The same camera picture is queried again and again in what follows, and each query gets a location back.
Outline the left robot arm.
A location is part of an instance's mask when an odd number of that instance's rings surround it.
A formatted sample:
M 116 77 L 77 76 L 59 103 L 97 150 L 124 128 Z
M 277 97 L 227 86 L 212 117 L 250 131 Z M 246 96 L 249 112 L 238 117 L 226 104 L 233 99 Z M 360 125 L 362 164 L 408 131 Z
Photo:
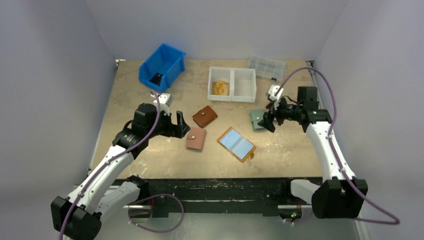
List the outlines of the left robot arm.
M 53 227 L 59 238 L 93 240 L 102 225 L 124 206 L 142 205 L 166 193 L 152 195 L 149 183 L 138 176 L 130 176 L 115 190 L 107 193 L 121 172 L 129 166 L 156 136 L 182 139 L 190 127 L 182 111 L 176 112 L 177 123 L 160 106 L 139 105 L 133 120 L 127 122 L 112 142 L 103 160 L 92 173 L 67 197 L 57 196 L 51 203 Z

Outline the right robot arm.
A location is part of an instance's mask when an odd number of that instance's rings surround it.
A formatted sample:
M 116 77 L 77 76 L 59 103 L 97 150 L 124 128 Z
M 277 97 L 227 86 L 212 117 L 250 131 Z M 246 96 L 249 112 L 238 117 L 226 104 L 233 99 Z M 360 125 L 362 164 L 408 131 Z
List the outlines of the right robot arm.
M 293 179 L 281 189 L 280 196 L 288 204 L 301 199 L 311 204 L 313 214 L 319 219 L 353 219 L 358 217 L 366 195 L 368 184 L 358 179 L 350 169 L 340 151 L 331 130 L 333 120 L 326 109 L 319 108 L 318 90 L 313 86 L 300 86 L 297 100 L 290 104 L 278 85 L 267 91 L 270 101 L 259 126 L 275 131 L 274 122 L 299 123 L 311 141 L 322 171 L 322 184 L 307 179 Z

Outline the gold VIP card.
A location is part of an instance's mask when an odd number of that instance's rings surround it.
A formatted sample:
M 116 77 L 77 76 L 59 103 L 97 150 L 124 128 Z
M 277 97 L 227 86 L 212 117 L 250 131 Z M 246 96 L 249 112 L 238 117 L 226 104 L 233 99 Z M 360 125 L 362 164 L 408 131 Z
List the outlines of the gold VIP card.
M 223 80 L 219 80 L 217 82 L 217 93 L 221 96 L 229 95 L 230 84 Z

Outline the black card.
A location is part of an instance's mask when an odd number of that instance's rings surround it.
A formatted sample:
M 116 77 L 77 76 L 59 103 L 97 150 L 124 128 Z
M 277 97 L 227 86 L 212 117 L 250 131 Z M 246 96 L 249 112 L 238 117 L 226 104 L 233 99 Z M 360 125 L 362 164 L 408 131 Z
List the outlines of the black card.
M 154 85 L 157 85 L 157 86 L 160 86 L 161 85 L 161 81 L 162 81 L 162 77 L 163 77 L 163 75 L 162 74 L 160 74 L 160 73 L 156 73 L 150 80 L 149 80 L 149 82 L 150 83 L 152 83 L 152 84 L 154 84 Z

